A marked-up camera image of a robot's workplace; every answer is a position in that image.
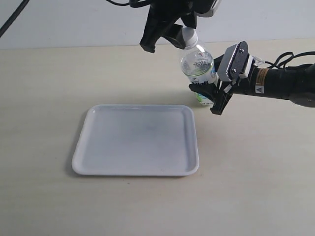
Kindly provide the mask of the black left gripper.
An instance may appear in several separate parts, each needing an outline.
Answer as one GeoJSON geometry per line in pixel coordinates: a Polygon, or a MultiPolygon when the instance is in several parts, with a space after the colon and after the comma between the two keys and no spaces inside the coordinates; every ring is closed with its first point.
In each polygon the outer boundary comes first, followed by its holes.
{"type": "Polygon", "coordinates": [[[178,49],[185,49],[183,26],[175,24],[181,19],[186,27],[197,27],[197,16],[192,0],[153,0],[150,4],[140,46],[154,53],[156,42],[162,37],[178,49]]]}

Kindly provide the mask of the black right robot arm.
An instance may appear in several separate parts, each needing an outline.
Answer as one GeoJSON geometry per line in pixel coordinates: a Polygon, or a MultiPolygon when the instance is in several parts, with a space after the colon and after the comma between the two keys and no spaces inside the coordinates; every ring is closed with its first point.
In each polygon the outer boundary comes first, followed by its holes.
{"type": "Polygon", "coordinates": [[[218,69],[220,86],[190,84],[190,90],[213,101],[210,111],[221,115],[234,94],[289,100],[304,107],[315,106],[315,65],[298,69],[268,69],[248,59],[233,60],[218,69]]]}

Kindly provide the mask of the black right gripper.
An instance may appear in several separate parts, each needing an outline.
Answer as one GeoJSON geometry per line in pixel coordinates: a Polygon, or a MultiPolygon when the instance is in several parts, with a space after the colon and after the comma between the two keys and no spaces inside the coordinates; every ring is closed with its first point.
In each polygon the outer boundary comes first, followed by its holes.
{"type": "Polygon", "coordinates": [[[239,78],[235,84],[230,82],[222,82],[221,77],[221,61],[223,57],[217,57],[214,59],[215,73],[218,77],[217,84],[189,84],[189,89],[193,92],[201,94],[211,100],[214,104],[210,109],[214,115],[222,115],[228,102],[234,94],[240,95],[254,95],[254,79],[251,72],[247,78],[239,78]]]}

